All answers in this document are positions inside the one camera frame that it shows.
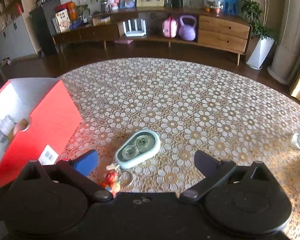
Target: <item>round table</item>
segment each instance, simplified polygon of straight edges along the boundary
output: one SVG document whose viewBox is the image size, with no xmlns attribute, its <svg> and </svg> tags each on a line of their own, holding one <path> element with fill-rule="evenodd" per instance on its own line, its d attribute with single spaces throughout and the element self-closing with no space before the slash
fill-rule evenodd
<svg viewBox="0 0 300 240">
<path fill-rule="evenodd" d="M 300 126 L 300 106 L 256 81 L 218 68 L 159 58 L 108 60 L 61 76 L 82 122 L 61 157 L 89 149 L 100 164 L 100 181 L 115 151 L 140 129 L 161 138 L 152 159 L 130 169 L 132 192 L 176 192 L 203 179 L 194 153 L 231 159 L 238 165 L 263 161 L 293 205 L 285 233 L 300 239 L 300 151 L 291 134 Z"/>
</svg>

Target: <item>barcode label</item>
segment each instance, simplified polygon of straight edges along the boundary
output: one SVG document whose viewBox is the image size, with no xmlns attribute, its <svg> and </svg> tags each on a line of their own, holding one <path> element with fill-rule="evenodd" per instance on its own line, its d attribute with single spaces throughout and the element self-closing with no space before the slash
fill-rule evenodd
<svg viewBox="0 0 300 240">
<path fill-rule="evenodd" d="M 53 165 L 58 157 L 59 155 L 47 145 L 39 157 L 39 162 L 41 165 Z"/>
</svg>

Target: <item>white router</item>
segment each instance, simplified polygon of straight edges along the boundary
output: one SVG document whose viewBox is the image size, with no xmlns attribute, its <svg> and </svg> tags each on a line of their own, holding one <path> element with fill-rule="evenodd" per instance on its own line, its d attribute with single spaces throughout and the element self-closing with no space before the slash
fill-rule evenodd
<svg viewBox="0 0 300 240">
<path fill-rule="evenodd" d="M 146 21 L 144 19 L 140 19 L 141 22 L 141 30 L 138 30 L 137 19 L 134 19 L 134 30 L 131 28 L 131 20 L 128 20 L 129 31 L 127 31 L 126 22 L 123 22 L 123 32 L 127 37 L 142 37 L 147 34 L 146 30 Z"/>
</svg>

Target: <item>kettlebell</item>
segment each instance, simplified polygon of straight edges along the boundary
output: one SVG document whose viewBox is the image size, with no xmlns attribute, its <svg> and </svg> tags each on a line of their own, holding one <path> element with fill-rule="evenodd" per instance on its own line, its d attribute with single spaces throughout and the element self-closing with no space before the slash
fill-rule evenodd
<svg viewBox="0 0 300 240">
<path fill-rule="evenodd" d="M 194 20 L 193 26 L 184 24 L 184 22 L 183 22 L 184 18 Z M 182 16 L 180 16 L 179 22 L 181 25 L 180 30 L 179 30 L 179 36 L 185 41 L 195 40 L 195 37 L 196 37 L 195 27 L 197 25 L 197 18 L 192 15 L 182 15 Z"/>
</svg>

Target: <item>pink backpack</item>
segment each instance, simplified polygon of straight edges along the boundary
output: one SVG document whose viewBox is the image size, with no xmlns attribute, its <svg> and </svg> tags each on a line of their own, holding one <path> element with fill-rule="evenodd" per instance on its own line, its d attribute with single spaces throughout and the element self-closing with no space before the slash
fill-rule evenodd
<svg viewBox="0 0 300 240">
<path fill-rule="evenodd" d="M 171 16 L 162 23 L 163 36 L 167 38 L 174 38 L 177 35 L 177 29 L 178 22 Z"/>
</svg>

